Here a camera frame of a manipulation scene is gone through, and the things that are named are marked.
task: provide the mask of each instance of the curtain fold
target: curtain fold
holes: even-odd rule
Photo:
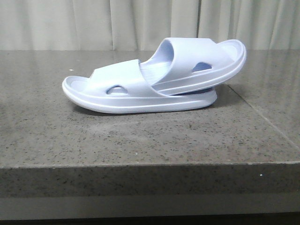
[[[165,37],[300,49],[300,0],[0,0],[0,50],[156,50]]]

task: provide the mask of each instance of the white curtain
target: white curtain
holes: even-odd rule
[[[0,0],[0,50],[155,50],[165,37],[300,49],[300,0]]]

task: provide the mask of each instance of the speckled granite surface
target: speckled granite surface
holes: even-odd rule
[[[62,92],[152,53],[0,52],[0,197],[299,191],[300,51],[249,51],[199,110],[110,115]]]

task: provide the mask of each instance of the slide sandal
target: slide sandal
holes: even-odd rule
[[[196,109],[213,104],[213,87],[239,72],[245,60],[246,49],[237,40],[166,38],[144,63],[112,64],[90,78],[69,76],[62,87],[75,104],[103,113]]]

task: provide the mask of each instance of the white slide sandal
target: white slide sandal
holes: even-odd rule
[[[146,62],[130,60],[95,69],[90,78],[69,76],[63,90],[75,104],[103,113],[196,109],[217,99],[214,86],[243,67],[238,40],[166,38]]]

